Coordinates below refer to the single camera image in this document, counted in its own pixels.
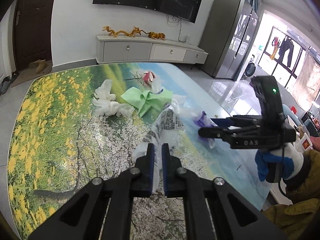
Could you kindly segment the right hand white blue glove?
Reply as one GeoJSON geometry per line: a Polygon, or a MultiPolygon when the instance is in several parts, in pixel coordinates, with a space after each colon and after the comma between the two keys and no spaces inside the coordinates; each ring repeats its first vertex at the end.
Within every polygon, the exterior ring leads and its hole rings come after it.
{"type": "Polygon", "coordinates": [[[291,143],[287,143],[284,146],[284,153],[282,148],[271,152],[257,150],[255,163],[260,181],[265,181],[267,175],[270,174],[268,164],[282,164],[281,177],[284,180],[289,180],[301,171],[304,164],[304,157],[291,143]]]}

